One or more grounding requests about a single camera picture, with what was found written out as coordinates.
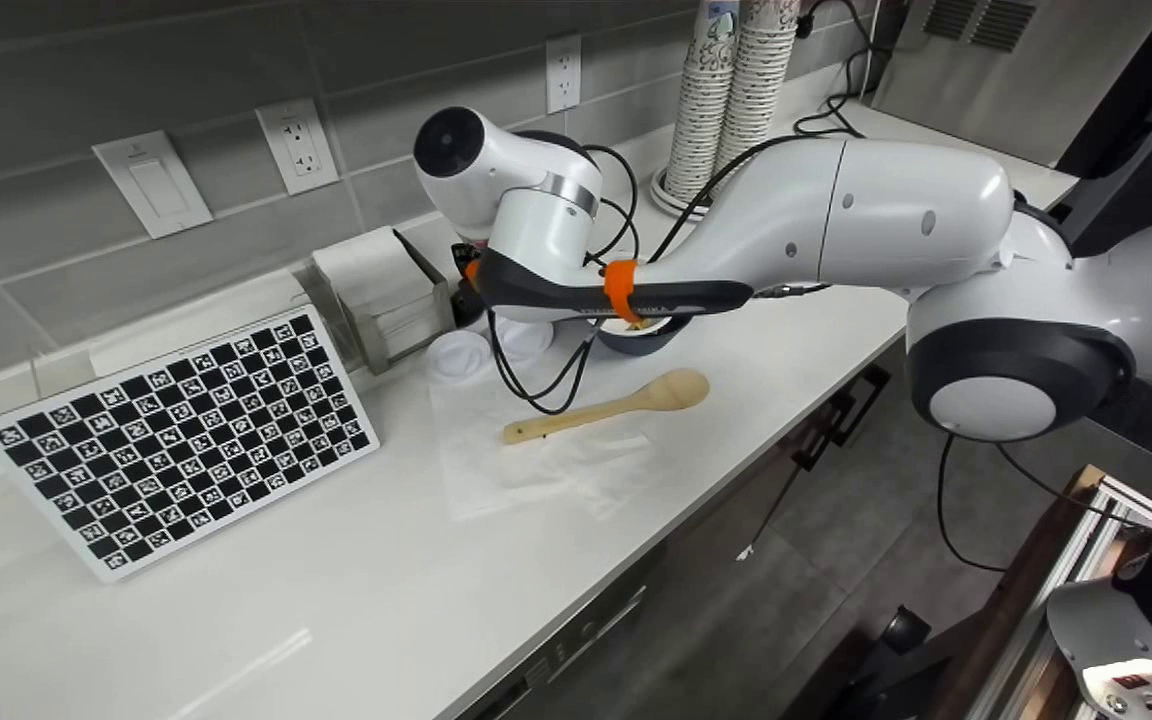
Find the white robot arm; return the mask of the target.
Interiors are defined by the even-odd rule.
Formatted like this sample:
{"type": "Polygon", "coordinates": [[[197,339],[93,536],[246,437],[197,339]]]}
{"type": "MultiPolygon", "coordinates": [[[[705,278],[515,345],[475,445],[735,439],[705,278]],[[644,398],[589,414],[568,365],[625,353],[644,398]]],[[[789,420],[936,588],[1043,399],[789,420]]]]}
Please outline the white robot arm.
{"type": "Polygon", "coordinates": [[[606,172],[583,148],[441,107],[411,166],[432,210],[485,248],[475,288],[505,316],[644,324],[799,281],[888,288],[910,301],[913,403],[971,439],[1032,439],[1152,387],[1152,228],[1081,255],[975,154],[772,139],[678,248],[606,264],[589,255],[606,172]]]}

